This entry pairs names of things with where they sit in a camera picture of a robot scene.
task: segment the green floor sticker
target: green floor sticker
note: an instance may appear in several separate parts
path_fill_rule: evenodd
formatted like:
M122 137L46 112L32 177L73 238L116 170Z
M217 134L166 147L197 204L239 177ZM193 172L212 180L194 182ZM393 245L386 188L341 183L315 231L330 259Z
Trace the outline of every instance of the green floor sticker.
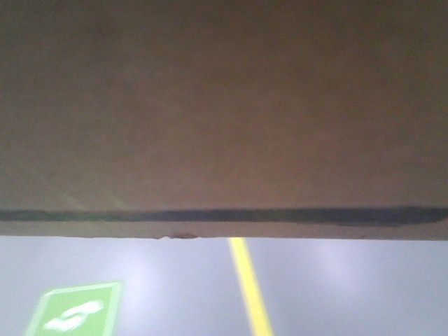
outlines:
M121 287L117 281L45 293L25 336L111 336Z

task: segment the yellow line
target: yellow line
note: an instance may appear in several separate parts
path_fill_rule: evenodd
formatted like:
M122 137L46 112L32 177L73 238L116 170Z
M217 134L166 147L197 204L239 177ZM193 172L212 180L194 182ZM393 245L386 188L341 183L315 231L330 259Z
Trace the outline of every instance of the yellow line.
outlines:
M238 274L239 287L246 304L252 335L274 336L246 241L244 238L233 237L229 238L229 245Z

